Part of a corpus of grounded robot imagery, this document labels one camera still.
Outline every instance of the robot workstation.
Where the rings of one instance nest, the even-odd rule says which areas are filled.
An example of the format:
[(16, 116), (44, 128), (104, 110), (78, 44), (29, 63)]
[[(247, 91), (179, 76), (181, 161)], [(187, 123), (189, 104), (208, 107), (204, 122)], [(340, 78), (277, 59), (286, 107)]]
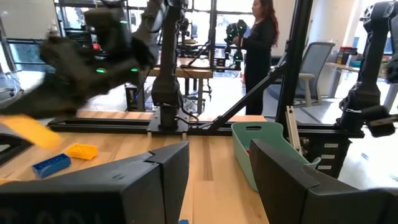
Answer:
[[(0, 114), (56, 118), (48, 128), (64, 138), (63, 147), (82, 140), (101, 142), (100, 153), (92, 161), (73, 160), (71, 165), (67, 156), (36, 164), (34, 168), (44, 174), (69, 162), (68, 168), (39, 179), (32, 165), (60, 151), (2, 134), (3, 144), (12, 147), (0, 157), (0, 177), (18, 180), (0, 185), (0, 224), (398, 223), (397, 189), (359, 190), (337, 180), (349, 138), (363, 138), (364, 125), (375, 138), (395, 132), (398, 116), (380, 105), (376, 80), (388, 32), (392, 40), (398, 38), (398, 2), (380, 2), (366, 11), (364, 59), (357, 84), (340, 103), (342, 117), (334, 125), (295, 124), (289, 114), (312, 2), (295, 1), (285, 61), (213, 121), (190, 120), (174, 75), (180, 28), (176, 24), (184, 18), (188, 0), (150, 0), (133, 34), (121, 22), (122, 1), (103, 1), (106, 7), (86, 11), (86, 25), (106, 57), (50, 31), (40, 45), (40, 57), (55, 74), (46, 74), (36, 89)], [(137, 73), (155, 66), (161, 29), (160, 73), (151, 93), (158, 110), (153, 116), (78, 116), (90, 98), (137, 80)], [(398, 43), (393, 46), (398, 50)], [(398, 82), (398, 52), (394, 53), (388, 69), (391, 83)], [(278, 78), (282, 88), (275, 123), (235, 116)], [(231, 137), (233, 126), (245, 121), (261, 121), (260, 128), (277, 126), (276, 136), (285, 144), (262, 141), (254, 135), (258, 127), (246, 127), (253, 132), (244, 146), (249, 152), (238, 151), (239, 140)], [(322, 159), (325, 153), (334, 159)]]

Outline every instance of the black outfit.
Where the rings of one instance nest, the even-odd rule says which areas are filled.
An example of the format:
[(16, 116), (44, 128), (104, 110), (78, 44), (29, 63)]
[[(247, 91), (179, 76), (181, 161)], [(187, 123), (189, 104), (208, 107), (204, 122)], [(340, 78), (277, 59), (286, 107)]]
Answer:
[[(271, 68), (271, 48), (274, 43), (276, 30), (272, 19), (264, 19), (252, 28), (248, 38), (244, 38), (242, 49), (247, 50), (244, 69), (246, 94), (249, 93)], [(247, 115), (261, 115), (262, 96), (258, 95), (246, 106)]]

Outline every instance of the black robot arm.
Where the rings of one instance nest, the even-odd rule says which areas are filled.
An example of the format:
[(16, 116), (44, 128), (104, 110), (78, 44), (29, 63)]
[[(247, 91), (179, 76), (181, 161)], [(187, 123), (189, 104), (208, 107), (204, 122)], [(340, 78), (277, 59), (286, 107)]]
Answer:
[[(126, 82), (138, 85), (137, 72), (151, 69), (157, 62), (156, 40), (160, 28), (174, 28), (181, 13), (175, 16), (173, 12), (187, 5), (186, 0), (150, 0), (138, 30), (131, 35), (124, 22), (124, 1), (103, 2), (107, 7), (85, 12), (85, 21), (87, 27), (94, 30), (106, 56), (49, 32), (40, 45), (40, 57), (55, 69), (55, 73), (47, 73), (37, 88), (2, 108), (0, 114), (26, 114), (35, 119), (74, 115), (96, 95), (107, 94)], [(174, 32), (164, 33), (164, 41), (174, 37)], [(174, 49), (164, 48), (154, 91), (163, 87), (166, 91), (176, 89), (172, 76), (174, 54)], [(164, 100), (156, 98), (158, 103)]]
[[(343, 114), (336, 120), (336, 125), (341, 129), (356, 133), (361, 131), (364, 124), (367, 124), (375, 137), (387, 136), (395, 132), (392, 123), (375, 126), (373, 121), (390, 116), (389, 112), (380, 106), (377, 78), (388, 32), (391, 31), (393, 34), (398, 29), (396, 24), (391, 23), (396, 19), (397, 6), (396, 2), (379, 2), (365, 11), (364, 28), (368, 33), (368, 38), (364, 58), (359, 69), (357, 83), (350, 89), (348, 96), (340, 102)], [(391, 73), (389, 76), (394, 76), (392, 69), (389, 69), (389, 72)]]

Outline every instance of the woman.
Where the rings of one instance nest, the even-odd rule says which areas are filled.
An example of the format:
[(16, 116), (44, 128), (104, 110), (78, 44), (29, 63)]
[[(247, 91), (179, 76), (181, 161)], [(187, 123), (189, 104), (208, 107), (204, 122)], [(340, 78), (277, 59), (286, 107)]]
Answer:
[[(271, 48), (277, 46), (279, 36), (273, 0), (254, 0), (252, 12), (255, 22), (250, 36), (243, 38), (241, 43), (238, 43), (238, 37), (233, 39), (234, 44), (241, 44), (242, 49), (247, 50), (244, 69), (246, 94), (267, 76), (271, 67)], [(262, 114), (262, 94), (249, 102), (246, 114)]]

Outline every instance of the green light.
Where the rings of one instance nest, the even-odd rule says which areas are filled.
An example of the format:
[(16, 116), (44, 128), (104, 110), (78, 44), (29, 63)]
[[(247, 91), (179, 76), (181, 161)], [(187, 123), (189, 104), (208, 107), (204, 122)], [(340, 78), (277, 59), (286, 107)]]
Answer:
[(106, 72), (105, 69), (103, 69), (103, 68), (98, 68), (95, 71), (98, 72), (98, 73), (105, 73)]

